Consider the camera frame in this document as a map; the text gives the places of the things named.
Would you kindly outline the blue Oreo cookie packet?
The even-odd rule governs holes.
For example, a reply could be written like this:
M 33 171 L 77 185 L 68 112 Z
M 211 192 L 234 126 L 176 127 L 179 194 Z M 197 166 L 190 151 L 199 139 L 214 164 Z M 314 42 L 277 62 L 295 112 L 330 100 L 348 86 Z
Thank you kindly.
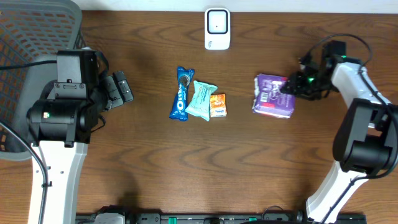
M 178 92 L 174 98 L 173 106 L 169 115 L 170 119 L 179 121 L 188 120 L 188 114 L 185 112 L 187 107 L 187 93 L 194 74 L 194 69 L 177 67 Z

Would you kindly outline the red purple snack packet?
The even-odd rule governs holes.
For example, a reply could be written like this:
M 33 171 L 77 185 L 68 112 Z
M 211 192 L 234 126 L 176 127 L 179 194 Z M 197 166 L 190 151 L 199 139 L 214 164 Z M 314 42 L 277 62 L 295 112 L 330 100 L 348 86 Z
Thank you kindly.
M 258 74 L 254 78 L 252 112 L 289 119 L 294 112 L 295 97 L 281 92 L 286 81 L 286 77 Z

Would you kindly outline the small orange box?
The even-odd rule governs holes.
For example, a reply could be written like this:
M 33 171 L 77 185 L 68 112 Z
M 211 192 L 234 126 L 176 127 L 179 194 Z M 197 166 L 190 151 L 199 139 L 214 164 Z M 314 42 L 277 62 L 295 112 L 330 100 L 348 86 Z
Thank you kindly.
M 227 116 L 225 94 L 211 95 L 210 116 L 212 118 Z

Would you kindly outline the teal wet wipes packet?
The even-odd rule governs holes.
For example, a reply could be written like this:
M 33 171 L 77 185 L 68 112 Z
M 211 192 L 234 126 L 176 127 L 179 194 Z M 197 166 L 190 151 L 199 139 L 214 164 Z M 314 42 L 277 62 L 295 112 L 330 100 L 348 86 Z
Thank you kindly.
M 210 120 L 210 98 L 211 95 L 218 89 L 216 85 L 211 85 L 203 82 L 194 81 L 194 94 L 191 102 L 185 109 L 185 112 L 201 117 L 205 121 Z

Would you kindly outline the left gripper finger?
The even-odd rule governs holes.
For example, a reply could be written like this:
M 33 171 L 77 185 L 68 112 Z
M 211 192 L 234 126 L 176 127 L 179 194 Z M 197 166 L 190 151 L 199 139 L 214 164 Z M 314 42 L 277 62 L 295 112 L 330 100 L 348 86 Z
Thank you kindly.
M 123 71 L 117 71 L 113 73 L 113 77 L 116 80 L 116 86 L 119 90 L 119 94 L 124 103 L 130 102 L 134 99 L 134 95 L 126 79 Z
M 123 105 L 121 94 L 116 86 L 116 82 L 112 76 L 106 76 L 104 79 L 104 86 L 108 92 L 108 103 L 106 109 L 113 109 Z

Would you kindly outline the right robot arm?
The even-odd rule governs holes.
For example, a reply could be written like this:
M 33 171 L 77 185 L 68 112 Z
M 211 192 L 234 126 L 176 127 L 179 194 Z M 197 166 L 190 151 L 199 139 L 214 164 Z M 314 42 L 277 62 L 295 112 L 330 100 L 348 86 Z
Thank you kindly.
M 308 221 L 335 223 L 360 186 L 397 166 L 397 106 L 378 92 L 356 58 L 326 57 L 321 65 L 303 58 L 299 64 L 283 93 L 319 100 L 323 91 L 336 90 L 348 107 L 333 141 L 333 165 L 305 204 Z

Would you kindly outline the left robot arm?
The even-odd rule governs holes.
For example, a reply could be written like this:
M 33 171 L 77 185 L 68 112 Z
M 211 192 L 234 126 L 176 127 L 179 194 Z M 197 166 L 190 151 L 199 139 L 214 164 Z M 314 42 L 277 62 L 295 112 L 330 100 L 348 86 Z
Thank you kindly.
M 58 72 L 55 97 L 28 110 L 34 138 L 29 223 L 73 223 L 80 174 L 103 111 L 132 101 L 124 72 Z

